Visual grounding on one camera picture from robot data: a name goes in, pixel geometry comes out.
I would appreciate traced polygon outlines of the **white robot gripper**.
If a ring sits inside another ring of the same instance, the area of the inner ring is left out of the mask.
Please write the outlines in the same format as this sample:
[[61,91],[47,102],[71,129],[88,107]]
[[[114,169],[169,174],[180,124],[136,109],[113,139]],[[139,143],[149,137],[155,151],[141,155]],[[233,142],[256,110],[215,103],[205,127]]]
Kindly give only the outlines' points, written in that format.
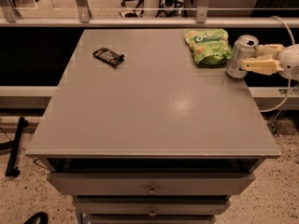
[[286,79],[299,81],[299,45],[284,47],[281,44],[259,45],[256,57],[240,59],[237,63],[242,70],[271,76],[279,73]]

